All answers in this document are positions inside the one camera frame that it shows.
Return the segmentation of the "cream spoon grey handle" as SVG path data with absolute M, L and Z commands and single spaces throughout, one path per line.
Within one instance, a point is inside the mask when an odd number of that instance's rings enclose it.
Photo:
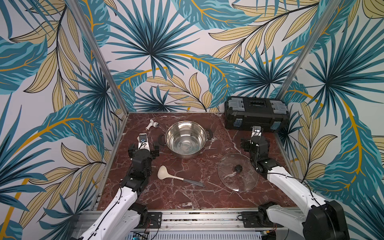
M 206 185 L 201 183 L 201 182 L 197 182 L 197 181 L 193 181 L 193 180 L 188 180 L 188 179 L 184 179 L 184 178 L 180 178 L 180 177 L 177 177 L 177 176 L 173 176 L 173 175 L 170 175 L 168 173 L 168 169 L 165 167 L 165 166 L 161 166 L 158 170 L 158 178 L 160 180 L 164 180 L 164 179 L 176 179 L 176 180 L 180 180 L 180 181 L 183 181 L 185 183 L 189 183 L 189 184 L 192 184 L 192 185 L 195 185 L 195 186 L 198 186 L 198 187 L 202 187 L 204 188 Z

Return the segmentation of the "glass pot lid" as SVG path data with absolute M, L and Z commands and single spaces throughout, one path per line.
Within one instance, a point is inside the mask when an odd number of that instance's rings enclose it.
M 221 182 L 230 190 L 238 193 L 254 189 L 259 175 L 245 155 L 232 153 L 221 158 L 217 167 Z

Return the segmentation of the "stainless steel pot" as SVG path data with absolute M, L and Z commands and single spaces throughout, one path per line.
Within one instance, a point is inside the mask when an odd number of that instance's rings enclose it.
M 201 153 L 207 141 L 212 138 L 212 130 L 193 121 L 180 121 L 159 135 L 158 143 L 166 146 L 178 158 L 192 159 Z

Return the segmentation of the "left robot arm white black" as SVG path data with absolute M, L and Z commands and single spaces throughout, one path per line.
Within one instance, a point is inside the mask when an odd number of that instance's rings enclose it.
M 119 190 L 98 219 L 80 236 L 79 240 L 123 240 L 136 227 L 146 227 L 148 208 L 137 199 L 152 175 L 152 161 L 160 155 L 159 146 L 151 150 L 148 144 L 129 149 L 132 164 L 119 183 Z

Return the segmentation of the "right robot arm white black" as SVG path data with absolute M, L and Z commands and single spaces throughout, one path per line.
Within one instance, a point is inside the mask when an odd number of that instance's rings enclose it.
M 301 210 L 297 214 L 270 204 L 265 210 L 270 222 L 282 225 L 306 240 L 350 239 L 343 207 L 336 201 L 327 201 L 315 194 L 305 183 L 269 158 L 269 143 L 264 137 L 243 139 L 241 147 L 250 154 L 250 162 L 256 172 L 277 186 Z

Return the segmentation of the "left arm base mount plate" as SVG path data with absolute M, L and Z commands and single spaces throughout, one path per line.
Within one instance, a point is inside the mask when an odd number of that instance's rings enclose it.
M 162 225 L 162 212 L 148 212 L 144 229 L 159 229 Z

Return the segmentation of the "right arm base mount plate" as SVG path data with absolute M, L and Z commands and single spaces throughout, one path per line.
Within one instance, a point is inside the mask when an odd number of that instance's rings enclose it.
M 241 212 L 237 219 L 243 223 L 244 228 L 261 228 L 262 213 L 260 212 Z

